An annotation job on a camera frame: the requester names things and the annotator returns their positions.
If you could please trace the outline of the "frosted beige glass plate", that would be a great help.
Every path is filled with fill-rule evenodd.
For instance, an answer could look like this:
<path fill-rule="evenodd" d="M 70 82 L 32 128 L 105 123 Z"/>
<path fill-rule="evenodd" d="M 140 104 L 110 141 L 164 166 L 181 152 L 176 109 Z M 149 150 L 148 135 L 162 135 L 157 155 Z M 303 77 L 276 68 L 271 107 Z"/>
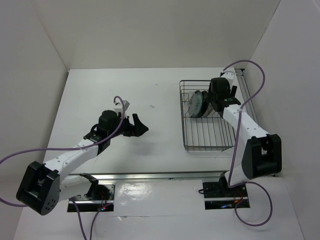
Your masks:
<path fill-rule="evenodd" d="M 206 111 L 203 113 L 203 115 L 201 117 L 202 118 L 208 117 L 212 111 L 213 111 L 213 106 L 211 105 L 211 103 L 209 103 Z"/>

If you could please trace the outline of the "black round plate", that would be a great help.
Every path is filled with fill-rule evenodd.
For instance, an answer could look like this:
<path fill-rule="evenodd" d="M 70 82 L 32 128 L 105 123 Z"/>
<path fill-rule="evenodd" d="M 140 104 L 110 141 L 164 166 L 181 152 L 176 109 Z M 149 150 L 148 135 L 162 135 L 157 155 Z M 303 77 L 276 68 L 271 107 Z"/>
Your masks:
<path fill-rule="evenodd" d="M 201 92 L 202 95 L 202 100 L 201 100 L 201 105 L 200 105 L 200 111 L 198 113 L 198 115 L 196 116 L 197 118 L 201 118 L 205 112 L 208 109 L 209 106 L 209 102 L 208 102 L 208 92 L 206 90 L 203 90 Z"/>

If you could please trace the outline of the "blue patterned ceramic plate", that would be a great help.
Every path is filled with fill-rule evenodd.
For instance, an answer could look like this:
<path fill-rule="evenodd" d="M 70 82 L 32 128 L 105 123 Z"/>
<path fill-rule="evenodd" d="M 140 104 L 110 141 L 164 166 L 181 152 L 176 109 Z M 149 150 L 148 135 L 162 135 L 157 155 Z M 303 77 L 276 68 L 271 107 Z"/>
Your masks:
<path fill-rule="evenodd" d="M 202 108 L 203 95 L 200 90 L 188 93 L 188 114 L 191 118 L 196 118 Z"/>

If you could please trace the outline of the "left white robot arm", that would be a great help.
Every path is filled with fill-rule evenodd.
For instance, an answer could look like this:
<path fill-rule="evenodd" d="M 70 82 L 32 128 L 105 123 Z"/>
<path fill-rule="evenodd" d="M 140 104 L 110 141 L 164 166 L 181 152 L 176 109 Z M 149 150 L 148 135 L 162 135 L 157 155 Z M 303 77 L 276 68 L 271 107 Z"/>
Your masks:
<path fill-rule="evenodd" d="M 102 186 L 98 179 L 88 173 L 70 174 L 85 162 L 97 157 L 110 146 L 111 139 L 124 137 L 140 137 L 149 129 L 138 115 L 132 115 L 133 123 L 127 116 L 113 110 L 102 112 L 98 122 L 89 133 L 75 146 L 74 150 L 39 163 L 28 165 L 16 199 L 42 216 L 50 213 L 60 201 L 83 195 L 92 200 L 102 195 Z"/>

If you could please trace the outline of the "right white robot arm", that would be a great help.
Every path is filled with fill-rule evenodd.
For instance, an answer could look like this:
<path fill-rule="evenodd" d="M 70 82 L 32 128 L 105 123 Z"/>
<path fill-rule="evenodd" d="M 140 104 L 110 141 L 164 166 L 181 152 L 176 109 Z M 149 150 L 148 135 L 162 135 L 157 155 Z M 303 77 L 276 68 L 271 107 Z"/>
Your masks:
<path fill-rule="evenodd" d="M 268 133 L 248 115 L 235 97 L 236 91 L 224 77 L 211 79 L 208 90 L 213 109 L 235 131 L 231 167 L 218 184 L 223 196 L 230 196 L 240 184 L 282 170 L 280 136 Z"/>

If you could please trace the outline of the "clear ribbed glass plate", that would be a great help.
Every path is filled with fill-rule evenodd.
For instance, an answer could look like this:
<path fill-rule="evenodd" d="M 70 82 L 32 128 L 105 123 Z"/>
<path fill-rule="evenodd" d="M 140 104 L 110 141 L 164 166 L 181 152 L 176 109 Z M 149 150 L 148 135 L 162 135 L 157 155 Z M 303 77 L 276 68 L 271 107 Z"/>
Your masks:
<path fill-rule="evenodd" d="M 197 111 L 197 95 L 194 91 L 190 91 L 185 98 L 183 105 L 184 116 L 192 118 Z"/>

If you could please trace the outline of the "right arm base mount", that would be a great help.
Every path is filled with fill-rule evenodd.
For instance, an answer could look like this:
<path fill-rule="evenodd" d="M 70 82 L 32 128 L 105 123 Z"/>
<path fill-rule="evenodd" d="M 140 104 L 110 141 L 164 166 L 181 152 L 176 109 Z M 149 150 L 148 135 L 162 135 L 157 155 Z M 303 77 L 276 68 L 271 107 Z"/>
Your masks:
<path fill-rule="evenodd" d="M 250 201 L 245 185 L 224 188 L 219 182 L 203 182 L 198 193 L 204 197 L 205 210 L 250 208 Z"/>

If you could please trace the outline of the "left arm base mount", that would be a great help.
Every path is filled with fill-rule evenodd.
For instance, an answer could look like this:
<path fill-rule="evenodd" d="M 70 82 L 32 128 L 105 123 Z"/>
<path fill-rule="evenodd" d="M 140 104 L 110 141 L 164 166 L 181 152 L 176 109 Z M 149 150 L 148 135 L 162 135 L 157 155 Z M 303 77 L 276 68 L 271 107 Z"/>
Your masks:
<path fill-rule="evenodd" d="M 74 201 L 80 213 L 113 212 L 115 198 L 115 184 L 98 185 L 93 196 L 78 195 Z"/>

